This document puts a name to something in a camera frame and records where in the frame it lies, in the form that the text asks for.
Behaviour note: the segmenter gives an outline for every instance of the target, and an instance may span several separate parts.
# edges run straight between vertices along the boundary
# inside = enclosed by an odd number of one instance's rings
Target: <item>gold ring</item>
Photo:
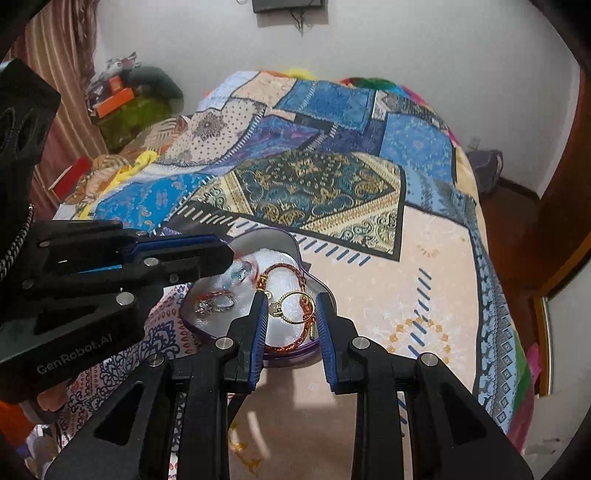
[[[304,297],[306,297],[308,299],[308,301],[310,302],[310,304],[312,305],[312,312],[307,316],[302,318],[302,320],[300,322],[294,322],[293,320],[287,318],[284,313],[283,310],[281,309],[281,304],[284,302],[284,300],[291,296],[291,295],[302,295]],[[312,318],[312,316],[314,315],[314,299],[312,297],[310,297],[305,291],[301,291],[301,290],[296,290],[296,291],[289,291],[287,292],[285,295],[283,295],[278,301],[273,301],[269,304],[269,314],[272,317],[281,317],[282,320],[284,320],[287,323],[291,323],[292,325],[300,325],[302,323],[307,322],[308,320],[310,320]]]

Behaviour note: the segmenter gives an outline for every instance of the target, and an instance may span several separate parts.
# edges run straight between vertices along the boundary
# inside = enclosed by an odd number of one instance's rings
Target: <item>brown braided bracelet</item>
[[[306,279],[301,274],[300,270],[298,270],[293,265],[290,265],[287,263],[278,263],[278,264],[272,265],[269,268],[267,268],[259,276],[259,278],[256,281],[256,289],[258,291],[263,292],[267,296],[269,301],[271,301],[271,293],[266,290],[267,279],[269,278],[269,273],[271,271],[275,270],[276,268],[286,268],[287,270],[291,270],[298,279],[298,282],[300,284],[300,290],[302,292],[306,291]],[[310,301],[310,299],[307,296],[302,294],[300,297],[300,306],[301,306],[302,311],[304,312],[304,316],[302,317],[302,322],[290,322],[290,321],[286,320],[288,323],[292,323],[294,325],[296,325],[297,323],[304,323],[304,329],[303,329],[300,337],[298,339],[296,339],[295,342],[290,343],[289,345],[285,345],[285,346],[271,346],[271,345],[265,344],[265,352],[266,353],[291,352],[291,351],[295,350],[296,348],[298,348],[302,343],[304,343],[304,340],[308,336],[308,333],[309,333],[311,327],[314,325],[314,320],[315,320],[315,318],[314,318],[314,304]]]

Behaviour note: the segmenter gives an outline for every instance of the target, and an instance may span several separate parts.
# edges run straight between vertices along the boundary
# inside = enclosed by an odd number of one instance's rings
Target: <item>patchwork bedspread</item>
[[[409,90],[239,72],[94,218],[162,234],[181,223],[227,238],[291,232],[361,335],[412,358],[435,352],[511,437],[524,428],[516,412],[531,377],[477,198],[448,126]],[[199,348],[178,318],[186,292],[166,292],[143,342],[80,374],[61,415],[63,443],[147,355]],[[398,403],[408,440],[402,394]],[[355,408],[330,393],[320,362],[265,370],[230,428],[232,478],[347,477]],[[408,442],[405,452],[410,461]]]

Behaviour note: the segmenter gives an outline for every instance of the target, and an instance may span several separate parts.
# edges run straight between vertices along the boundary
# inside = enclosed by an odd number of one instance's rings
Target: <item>wooden floor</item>
[[[533,305],[530,304],[532,291],[537,283],[532,264],[538,260],[533,254],[538,245],[528,246],[528,233],[535,225],[539,200],[525,196],[503,184],[481,200],[486,222],[489,253],[505,292],[509,311],[517,327],[524,349],[538,342]],[[530,249],[532,255],[524,254]]]

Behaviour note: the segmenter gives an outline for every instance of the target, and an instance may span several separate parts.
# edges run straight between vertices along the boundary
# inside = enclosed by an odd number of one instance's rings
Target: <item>curtain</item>
[[[79,157],[108,153],[88,116],[84,91],[94,74],[96,5],[99,0],[52,0],[25,28],[8,52],[61,93],[61,105],[35,167],[31,201],[36,218],[51,219],[59,206],[47,188]]]

